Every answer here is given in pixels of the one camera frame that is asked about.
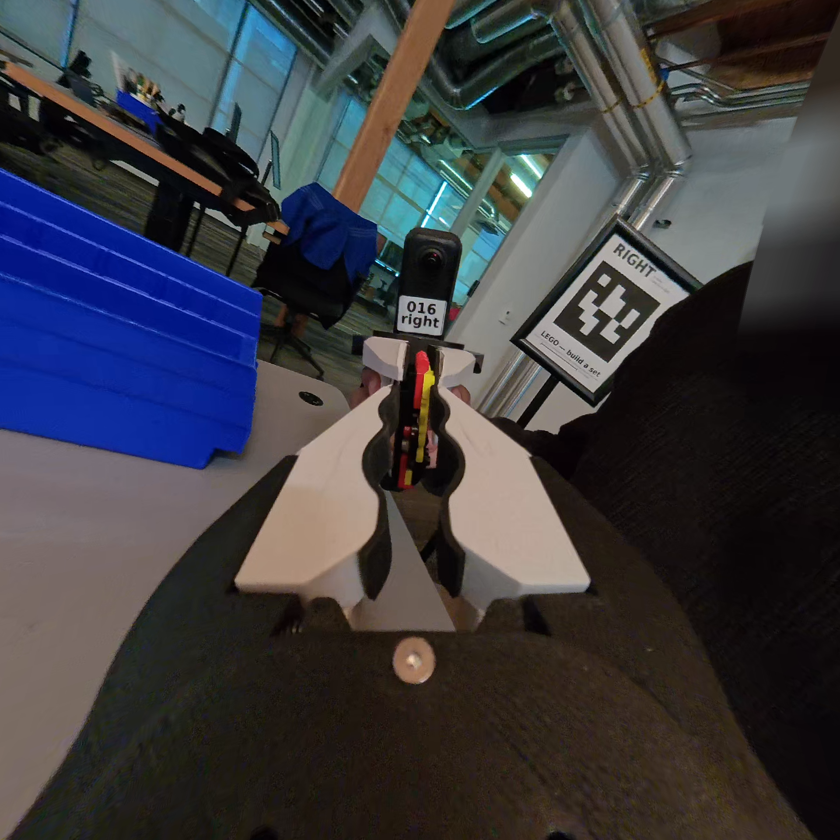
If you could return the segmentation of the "wooden post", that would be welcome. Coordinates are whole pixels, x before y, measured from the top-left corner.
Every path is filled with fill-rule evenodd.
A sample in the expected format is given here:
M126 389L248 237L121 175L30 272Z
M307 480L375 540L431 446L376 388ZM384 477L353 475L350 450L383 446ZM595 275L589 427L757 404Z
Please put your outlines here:
M333 197L355 213L361 209L454 5L453 1L416 1L397 36L379 86L332 190Z

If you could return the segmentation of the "framed sign on stand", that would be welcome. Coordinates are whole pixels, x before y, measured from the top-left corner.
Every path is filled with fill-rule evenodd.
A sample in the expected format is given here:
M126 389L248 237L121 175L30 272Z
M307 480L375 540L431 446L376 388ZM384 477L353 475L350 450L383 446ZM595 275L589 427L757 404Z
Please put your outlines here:
M511 339L549 373L518 425L531 422L558 384L598 407L656 321L701 288L645 235L612 216Z

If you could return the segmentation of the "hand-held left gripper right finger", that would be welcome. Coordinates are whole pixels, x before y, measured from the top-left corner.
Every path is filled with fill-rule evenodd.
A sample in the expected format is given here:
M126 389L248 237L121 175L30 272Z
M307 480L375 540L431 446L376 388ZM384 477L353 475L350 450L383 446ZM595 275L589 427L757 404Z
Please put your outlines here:
M437 572L456 624L480 624L499 600L585 592L590 575L546 469L447 388L432 389L429 421L437 436L429 489L442 498Z

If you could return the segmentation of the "small blue bin with pens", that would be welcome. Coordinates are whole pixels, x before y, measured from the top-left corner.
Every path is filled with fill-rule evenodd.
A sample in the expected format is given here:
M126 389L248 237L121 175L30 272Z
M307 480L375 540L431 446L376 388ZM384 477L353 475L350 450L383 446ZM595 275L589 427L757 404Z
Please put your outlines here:
M161 123L160 86L144 74L127 66L118 67L117 79L117 104L142 123L150 135L155 135Z

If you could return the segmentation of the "black office chair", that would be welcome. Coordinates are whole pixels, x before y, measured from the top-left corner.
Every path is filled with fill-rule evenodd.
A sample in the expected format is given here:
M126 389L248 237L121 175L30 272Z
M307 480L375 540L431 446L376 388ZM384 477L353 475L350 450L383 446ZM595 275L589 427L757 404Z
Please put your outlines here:
M262 298L278 301L283 309L277 323L260 328L260 334L275 343L270 362L275 362L280 349L291 347L322 381L324 370L302 340L298 324L315 319L330 329L350 309L355 292L343 259L321 269L305 259L299 244L273 243L257 269L253 288Z

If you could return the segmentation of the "silver ceiling ducts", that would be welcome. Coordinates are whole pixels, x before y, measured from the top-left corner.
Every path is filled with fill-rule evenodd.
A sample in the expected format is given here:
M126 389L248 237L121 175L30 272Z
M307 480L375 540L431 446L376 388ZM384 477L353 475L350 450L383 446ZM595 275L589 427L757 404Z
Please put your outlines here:
M549 21L629 169L613 212L651 230L692 151L632 2L553 2Z

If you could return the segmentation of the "wooden desk with black legs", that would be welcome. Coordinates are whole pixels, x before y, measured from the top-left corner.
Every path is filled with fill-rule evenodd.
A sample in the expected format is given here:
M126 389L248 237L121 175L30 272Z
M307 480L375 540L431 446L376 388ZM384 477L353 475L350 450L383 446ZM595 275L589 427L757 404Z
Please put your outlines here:
M2 141L41 154L62 143L75 144L93 163L125 163L155 179L158 185L143 236L171 250L182 249L195 205L199 219L209 209L224 215L239 229L227 275L252 226L267 225L270 241L279 241L288 230L279 206L275 216L241 199L223 200L217 184L168 155L155 135L86 76L65 69L58 81L48 81L30 71L28 61L4 51Z

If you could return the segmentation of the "person's right hand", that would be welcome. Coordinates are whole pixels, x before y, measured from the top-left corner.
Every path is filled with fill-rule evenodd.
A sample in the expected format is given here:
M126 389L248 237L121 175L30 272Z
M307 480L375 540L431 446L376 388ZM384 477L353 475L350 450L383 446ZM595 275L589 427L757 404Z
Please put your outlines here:
M381 387L381 376L377 372L365 366L361 372L360 385L349 396L350 410L353 410L354 408L362 404L370 396L375 394ZM449 390L465 404L471 404L470 393L464 386L457 385Z

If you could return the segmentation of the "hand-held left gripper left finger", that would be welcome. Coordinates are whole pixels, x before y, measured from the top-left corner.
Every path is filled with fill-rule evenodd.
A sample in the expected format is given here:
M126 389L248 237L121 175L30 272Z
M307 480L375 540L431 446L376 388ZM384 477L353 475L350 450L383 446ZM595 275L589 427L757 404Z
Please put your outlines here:
M345 611L382 592L392 541L385 493L397 403L383 386L290 461L290 471L234 578L246 594L336 601Z

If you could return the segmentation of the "black bag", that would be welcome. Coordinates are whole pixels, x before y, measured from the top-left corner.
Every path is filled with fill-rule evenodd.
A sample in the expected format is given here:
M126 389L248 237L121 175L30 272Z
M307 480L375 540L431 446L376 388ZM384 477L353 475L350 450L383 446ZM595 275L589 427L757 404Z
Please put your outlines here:
M277 203L259 183L257 163L226 135L209 128L199 133L161 113L155 138L168 155L217 184L226 202L241 199L278 215Z

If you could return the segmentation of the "partly built lego car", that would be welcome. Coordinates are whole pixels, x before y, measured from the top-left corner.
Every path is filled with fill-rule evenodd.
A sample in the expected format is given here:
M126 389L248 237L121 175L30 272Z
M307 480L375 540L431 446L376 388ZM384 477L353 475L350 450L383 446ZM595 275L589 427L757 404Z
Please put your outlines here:
M386 490L409 490L424 477L430 464L427 452L429 414L435 373L429 352L409 344L402 379L385 399L385 429L391 461L381 485Z

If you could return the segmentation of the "blue plastic bin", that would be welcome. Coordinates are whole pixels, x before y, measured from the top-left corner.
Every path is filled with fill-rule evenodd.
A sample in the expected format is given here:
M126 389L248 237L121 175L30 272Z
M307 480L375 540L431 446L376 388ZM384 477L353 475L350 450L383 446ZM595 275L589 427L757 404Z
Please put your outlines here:
M241 455L262 299L8 171L1 427L203 469Z

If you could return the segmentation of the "dark ceiling duct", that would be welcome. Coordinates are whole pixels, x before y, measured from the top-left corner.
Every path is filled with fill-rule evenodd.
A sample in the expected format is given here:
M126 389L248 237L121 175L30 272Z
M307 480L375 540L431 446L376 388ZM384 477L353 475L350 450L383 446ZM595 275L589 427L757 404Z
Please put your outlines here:
M564 54L553 23L562 2L484 3L433 53L425 78L452 109L467 111Z

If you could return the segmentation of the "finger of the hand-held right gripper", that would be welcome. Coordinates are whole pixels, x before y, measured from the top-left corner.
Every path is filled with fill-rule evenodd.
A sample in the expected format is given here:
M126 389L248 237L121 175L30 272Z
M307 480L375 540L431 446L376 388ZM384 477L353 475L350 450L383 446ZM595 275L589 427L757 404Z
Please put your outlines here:
M475 372L475 355L455 348L437 348L437 388L452 389Z
M364 368L377 373L383 383L402 382L405 372L405 341L368 338L362 347Z

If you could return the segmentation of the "blue jacket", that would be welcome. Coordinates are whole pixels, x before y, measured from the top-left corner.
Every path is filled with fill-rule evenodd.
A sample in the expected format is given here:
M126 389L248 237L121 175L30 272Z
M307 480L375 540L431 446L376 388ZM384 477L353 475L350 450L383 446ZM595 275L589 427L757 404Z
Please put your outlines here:
M377 225L349 209L318 183L298 188L280 204L284 245L297 246L316 268L342 262L349 280L365 278L378 253Z

